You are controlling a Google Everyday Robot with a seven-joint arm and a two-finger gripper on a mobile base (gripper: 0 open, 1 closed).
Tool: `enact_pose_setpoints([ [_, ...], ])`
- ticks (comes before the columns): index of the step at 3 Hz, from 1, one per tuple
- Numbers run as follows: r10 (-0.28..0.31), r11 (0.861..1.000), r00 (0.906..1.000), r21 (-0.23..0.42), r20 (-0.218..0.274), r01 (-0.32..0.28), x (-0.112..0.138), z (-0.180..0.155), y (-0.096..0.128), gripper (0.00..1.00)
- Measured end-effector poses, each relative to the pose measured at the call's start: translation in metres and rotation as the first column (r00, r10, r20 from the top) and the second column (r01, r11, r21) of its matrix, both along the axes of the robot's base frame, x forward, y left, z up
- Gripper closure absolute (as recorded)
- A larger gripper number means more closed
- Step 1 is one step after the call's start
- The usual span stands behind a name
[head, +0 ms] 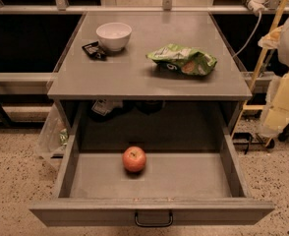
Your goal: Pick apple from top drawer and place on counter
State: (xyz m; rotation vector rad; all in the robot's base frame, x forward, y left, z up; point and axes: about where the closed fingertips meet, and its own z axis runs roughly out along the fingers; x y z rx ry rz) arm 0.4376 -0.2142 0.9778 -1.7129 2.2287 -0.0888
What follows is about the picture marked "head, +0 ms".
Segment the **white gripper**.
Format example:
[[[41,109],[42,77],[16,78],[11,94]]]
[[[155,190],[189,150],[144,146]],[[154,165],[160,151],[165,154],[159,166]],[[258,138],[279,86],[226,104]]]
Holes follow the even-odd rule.
[[[273,29],[263,36],[258,46],[266,49],[277,49],[283,26]],[[268,87],[266,104],[260,116],[259,134],[274,138],[289,124],[289,73],[283,77],[275,76]]]

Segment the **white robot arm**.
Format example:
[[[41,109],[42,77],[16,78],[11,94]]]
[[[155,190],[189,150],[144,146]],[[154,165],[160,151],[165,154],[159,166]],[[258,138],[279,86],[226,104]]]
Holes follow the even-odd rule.
[[[289,68],[289,18],[283,26],[262,37],[259,46],[276,49],[279,62]],[[274,138],[289,124],[289,72],[271,80],[265,100],[259,133]]]

